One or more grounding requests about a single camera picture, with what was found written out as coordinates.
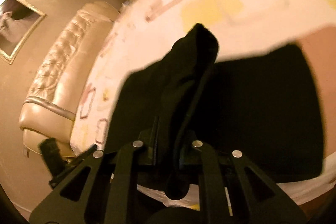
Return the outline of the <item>black pants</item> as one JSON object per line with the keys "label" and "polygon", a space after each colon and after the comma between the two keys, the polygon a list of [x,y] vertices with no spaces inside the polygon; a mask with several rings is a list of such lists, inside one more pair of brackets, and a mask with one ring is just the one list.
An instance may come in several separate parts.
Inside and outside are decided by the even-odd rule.
{"label": "black pants", "polygon": [[317,91],[301,48],[216,62],[219,45],[196,24],[160,61],[132,73],[112,114],[105,150],[153,131],[155,163],[165,188],[180,152],[195,140],[221,157],[242,151],[273,181],[322,172],[323,125]]}

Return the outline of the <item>gold framed wall picture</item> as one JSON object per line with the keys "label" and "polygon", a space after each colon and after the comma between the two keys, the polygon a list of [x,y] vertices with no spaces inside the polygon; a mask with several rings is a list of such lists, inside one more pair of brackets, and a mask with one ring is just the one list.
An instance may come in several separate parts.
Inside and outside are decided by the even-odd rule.
{"label": "gold framed wall picture", "polygon": [[1,59],[11,65],[46,14],[25,0],[1,0]]}

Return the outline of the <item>cream tufted leather headboard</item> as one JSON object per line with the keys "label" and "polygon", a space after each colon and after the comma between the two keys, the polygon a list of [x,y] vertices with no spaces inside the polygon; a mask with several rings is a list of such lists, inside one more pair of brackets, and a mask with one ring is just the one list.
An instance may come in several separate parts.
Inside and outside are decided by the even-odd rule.
{"label": "cream tufted leather headboard", "polygon": [[56,139],[63,158],[74,157],[70,139],[77,108],[96,57],[118,16],[109,3],[87,3],[52,44],[19,117],[25,157],[40,153],[39,144],[48,138]]}

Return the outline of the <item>patterned white bed sheet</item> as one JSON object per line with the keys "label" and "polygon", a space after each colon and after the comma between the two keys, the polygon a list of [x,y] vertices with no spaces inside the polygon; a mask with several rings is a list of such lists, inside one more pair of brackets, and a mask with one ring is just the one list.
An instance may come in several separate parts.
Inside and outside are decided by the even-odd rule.
{"label": "patterned white bed sheet", "polygon": [[71,135],[76,155],[104,147],[120,88],[131,71],[161,59],[197,23],[219,42],[218,61],[261,55],[297,39],[317,79],[325,125],[322,173],[283,183],[298,204],[317,207],[335,186],[335,0],[136,0],[115,21],[80,100]]}

